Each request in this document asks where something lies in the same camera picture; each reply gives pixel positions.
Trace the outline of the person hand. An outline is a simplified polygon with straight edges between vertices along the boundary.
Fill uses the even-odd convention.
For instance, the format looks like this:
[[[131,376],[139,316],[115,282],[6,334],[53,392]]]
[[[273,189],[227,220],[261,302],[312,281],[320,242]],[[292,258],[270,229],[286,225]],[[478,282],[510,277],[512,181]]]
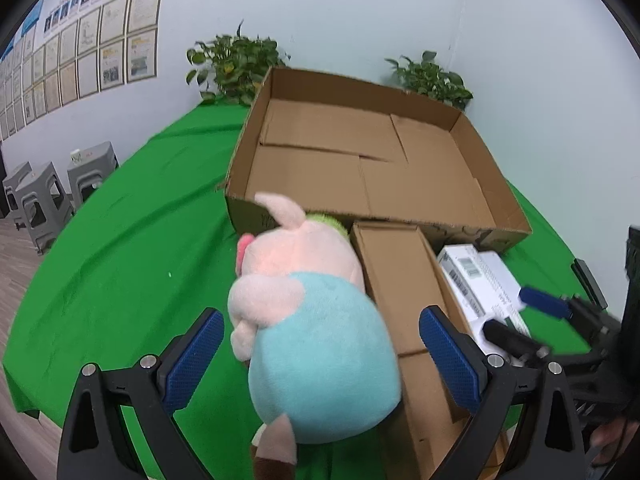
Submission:
[[[616,418],[594,430],[590,438],[590,445],[593,448],[598,448],[599,453],[592,460],[593,465],[606,464],[618,454],[625,452],[638,428],[638,422],[630,422],[626,418]]]

